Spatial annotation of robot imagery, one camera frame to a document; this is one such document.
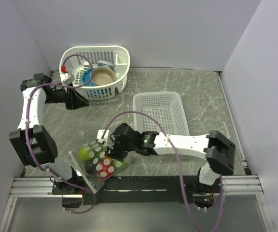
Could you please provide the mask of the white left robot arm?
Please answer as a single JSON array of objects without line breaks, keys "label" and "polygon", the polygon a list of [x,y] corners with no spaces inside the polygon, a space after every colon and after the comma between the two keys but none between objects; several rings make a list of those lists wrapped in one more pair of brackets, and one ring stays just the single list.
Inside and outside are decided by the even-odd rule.
[{"label": "white left robot arm", "polygon": [[58,157],[56,142],[43,125],[44,107],[47,103],[64,103],[68,110],[89,106],[72,85],[65,88],[54,84],[43,73],[20,85],[24,104],[17,130],[10,132],[9,140],[20,161],[25,166],[49,172],[59,190],[75,194],[81,190],[80,177],[73,167]]}]

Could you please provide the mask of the clear polka dot zip bag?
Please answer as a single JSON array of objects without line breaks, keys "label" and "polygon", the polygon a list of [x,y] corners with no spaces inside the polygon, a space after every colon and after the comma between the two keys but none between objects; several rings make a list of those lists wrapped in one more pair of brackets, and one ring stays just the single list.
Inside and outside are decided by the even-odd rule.
[{"label": "clear polka dot zip bag", "polygon": [[107,152],[108,146],[96,141],[85,143],[69,152],[76,169],[93,193],[101,190],[105,180],[128,166],[127,162],[108,157]]}]

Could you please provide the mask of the dark purple fake plum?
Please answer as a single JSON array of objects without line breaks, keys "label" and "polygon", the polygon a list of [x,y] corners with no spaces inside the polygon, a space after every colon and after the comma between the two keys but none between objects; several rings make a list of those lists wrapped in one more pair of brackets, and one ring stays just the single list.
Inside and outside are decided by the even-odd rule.
[{"label": "dark purple fake plum", "polygon": [[96,175],[97,170],[96,167],[98,165],[98,162],[93,163],[92,161],[87,161],[84,163],[84,170],[89,175]]}]

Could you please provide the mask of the green fake bell pepper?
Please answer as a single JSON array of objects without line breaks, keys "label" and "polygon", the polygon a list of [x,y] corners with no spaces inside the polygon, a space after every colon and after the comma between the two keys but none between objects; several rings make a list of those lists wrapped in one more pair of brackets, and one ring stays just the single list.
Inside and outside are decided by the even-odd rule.
[{"label": "green fake bell pepper", "polygon": [[91,147],[91,150],[89,152],[89,157],[90,158],[99,158],[100,160],[105,158],[105,154],[107,151],[108,147],[103,144],[94,144]]}]

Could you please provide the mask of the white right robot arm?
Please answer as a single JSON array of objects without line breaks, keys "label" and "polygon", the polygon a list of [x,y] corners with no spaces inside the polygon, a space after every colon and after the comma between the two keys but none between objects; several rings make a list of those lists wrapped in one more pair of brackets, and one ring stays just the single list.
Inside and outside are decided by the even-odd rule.
[{"label": "white right robot arm", "polygon": [[220,176],[234,173],[235,144],[217,130],[199,136],[170,135],[157,131],[138,132],[126,123],[114,131],[99,130],[97,141],[108,146],[107,156],[123,162],[129,152],[143,156],[177,154],[204,160],[196,188],[207,192]]}]

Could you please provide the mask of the green fake apple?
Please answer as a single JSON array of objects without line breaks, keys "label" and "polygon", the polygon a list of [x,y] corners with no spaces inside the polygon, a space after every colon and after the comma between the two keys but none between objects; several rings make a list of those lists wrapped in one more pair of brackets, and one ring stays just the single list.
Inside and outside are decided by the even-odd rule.
[{"label": "green fake apple", "polygon": [[90,151],[89,146],[83,146],[78,150],[78,157],[79,157],[80,161],[84,162],[84,161],[87,161],[90,159],[89,151]]}]

